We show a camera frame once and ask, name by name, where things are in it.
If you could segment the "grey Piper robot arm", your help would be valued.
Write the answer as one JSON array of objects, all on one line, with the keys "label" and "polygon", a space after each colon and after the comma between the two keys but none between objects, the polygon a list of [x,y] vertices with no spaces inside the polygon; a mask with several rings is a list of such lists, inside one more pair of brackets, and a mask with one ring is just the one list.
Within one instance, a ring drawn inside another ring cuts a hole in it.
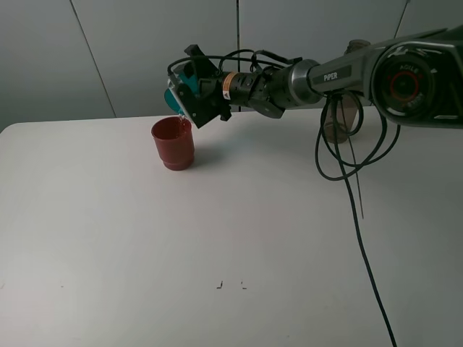
[{"label": "grey Piper robot arm", "polygon": [[228,120],[232,106],[278,119],[287,109],[351,93],[402,126],[462,126],[461,27],[376,43],[323,64],[268,51],[252,54],[250,72],[225,72],[222,62],[192,45],[168,68],[166,102],[197,127]]}]

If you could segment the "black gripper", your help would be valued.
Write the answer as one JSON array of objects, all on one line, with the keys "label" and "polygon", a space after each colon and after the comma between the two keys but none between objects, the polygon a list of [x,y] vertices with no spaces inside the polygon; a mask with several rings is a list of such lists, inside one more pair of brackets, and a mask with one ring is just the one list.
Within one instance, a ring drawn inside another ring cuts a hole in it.
[{"label": "black gripper", "polygon": [[218,68],[201,51],[191,44],[184,52],[190,58],[185,72],[187,79],[183,95],[190,114],[189,120],[197,129],[219,117],[228,121],[231,107],[251,108],[271,119],[280,119],[286,108],[279,103],[285,69],[265,68],[262,72],[218,72]]}]

